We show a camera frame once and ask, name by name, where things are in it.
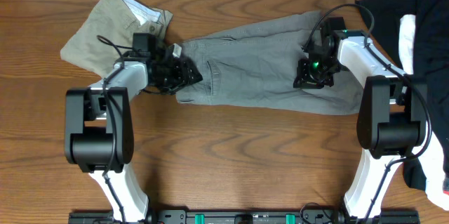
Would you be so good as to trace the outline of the grey shorts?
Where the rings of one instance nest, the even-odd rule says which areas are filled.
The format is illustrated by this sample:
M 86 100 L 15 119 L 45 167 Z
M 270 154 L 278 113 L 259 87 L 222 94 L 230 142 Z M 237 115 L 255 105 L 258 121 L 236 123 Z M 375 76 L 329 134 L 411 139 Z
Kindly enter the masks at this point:
M 180 104 L 266 107 L 314 114 L 359 111 L 363 88 L 350 72 L 322 89 L 294 88 L 302 46 L 320 19 L 309 11 L 244 25 L 182 43 L 202 81 L 176 93 Z

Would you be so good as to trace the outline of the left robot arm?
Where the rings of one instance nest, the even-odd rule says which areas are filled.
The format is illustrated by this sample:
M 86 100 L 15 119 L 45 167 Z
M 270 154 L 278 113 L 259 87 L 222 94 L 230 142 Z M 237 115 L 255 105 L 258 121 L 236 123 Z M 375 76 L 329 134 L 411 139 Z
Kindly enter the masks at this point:
M 168 46 L 152 34 L 135 33 L 131 46 L 113 47 L 119 57 L 112 71 L 65 96 L 66 159 L 99 184 L 112 210 L 74 212 L 69 223 L 157 223 L 131 164 L 130 103 L 152 87 L 157 95 L 174 95 L 203 79 L 180 45 Z

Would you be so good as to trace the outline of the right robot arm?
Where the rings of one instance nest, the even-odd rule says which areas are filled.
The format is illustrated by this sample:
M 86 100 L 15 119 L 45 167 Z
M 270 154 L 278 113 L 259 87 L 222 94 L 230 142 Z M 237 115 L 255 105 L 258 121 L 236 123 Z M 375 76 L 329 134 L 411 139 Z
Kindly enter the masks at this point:
M 418 158 L 430 143 L 431 122 L 421 79 L 392 65 L 368 32 L 349 30 L 341 17 L 322 17 L 314 26 L 321 43 L 308 40 L 298 62 L 294 88 L 322 89 L 346 70 L 363 88 L 356 134 L 361 160 L 334 223 L 406 223 L 416 213 L 382 213 L 382 199 L 400 164 Z

